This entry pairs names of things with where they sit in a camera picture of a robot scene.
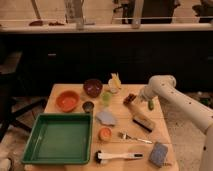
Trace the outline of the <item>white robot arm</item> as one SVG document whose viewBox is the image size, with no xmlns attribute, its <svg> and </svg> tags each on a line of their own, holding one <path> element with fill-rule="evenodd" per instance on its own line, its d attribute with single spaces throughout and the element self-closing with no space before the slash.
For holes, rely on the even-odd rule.
<svg viewBox="0 0 213 171">
<path fill-rule="evenodd" d="M 152 76 L 138 94 L 141 101 L 161 96 L 180 108 L 191 122 L 206 136 L 199 171 L 213 171 L 213 110 L 181 93 L 172 75 Z"/>
</svg>

